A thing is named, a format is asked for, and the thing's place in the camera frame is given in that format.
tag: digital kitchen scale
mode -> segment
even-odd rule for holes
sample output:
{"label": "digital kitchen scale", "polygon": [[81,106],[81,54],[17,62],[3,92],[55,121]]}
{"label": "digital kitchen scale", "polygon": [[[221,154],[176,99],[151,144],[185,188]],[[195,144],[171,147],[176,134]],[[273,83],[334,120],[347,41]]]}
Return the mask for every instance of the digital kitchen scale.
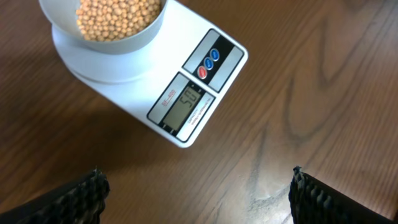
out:
{"label": "digital kitchen scale", "polygon": [[72,74],[179,147],[196,140],[248,59],[242,45],[177,1],[155,39],[129,54],[96,52],[54,26],[52,35]]}

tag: wood grain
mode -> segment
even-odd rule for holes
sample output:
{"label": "wood grain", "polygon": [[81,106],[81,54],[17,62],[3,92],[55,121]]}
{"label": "wood grain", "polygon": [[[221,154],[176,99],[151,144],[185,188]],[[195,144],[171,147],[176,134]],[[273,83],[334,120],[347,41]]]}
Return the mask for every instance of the wood grain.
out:
{"label": "wood grain", "polygon": [[37,1],[0,0],[0,212],[98,166],[103,223],[291,223],[300,165],[394,218],[397,2],[182,2],[249,50],[187,150],[70,75]]}

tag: white bowl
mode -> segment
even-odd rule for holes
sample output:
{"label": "white bowl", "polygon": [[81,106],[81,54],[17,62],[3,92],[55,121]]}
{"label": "white bowl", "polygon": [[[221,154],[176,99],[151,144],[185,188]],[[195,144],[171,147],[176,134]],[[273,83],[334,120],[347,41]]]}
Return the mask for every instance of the white bowl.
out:
{"label": "white bowl", "polygon": [[43,13],[53,26],[89,48],[106,54],[126,54],[147,45],[156,36],[163,23],[168,2],[169,0],[161,0],[162,10],[158,17],[138,34],[111,42],[97,42],[85,40],[76,24],[78,16],[75,12],[80,6],[79,0],[39,0]]}

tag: black object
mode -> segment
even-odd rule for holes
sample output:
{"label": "black object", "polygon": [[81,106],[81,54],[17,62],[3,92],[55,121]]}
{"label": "black object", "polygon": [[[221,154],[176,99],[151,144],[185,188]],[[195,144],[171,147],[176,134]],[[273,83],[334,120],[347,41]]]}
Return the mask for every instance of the black object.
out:
{"label": "black object", "polygon": [[391,224],[391,220],[369,210],[314,177],[293,169],[289,201],[295,224]]}
{"label": "black object", "polygon": [[0,223],[97,224],[100,223],[108,194],[109,183],[105,175],[96,169],[78,181],[1,214]]}

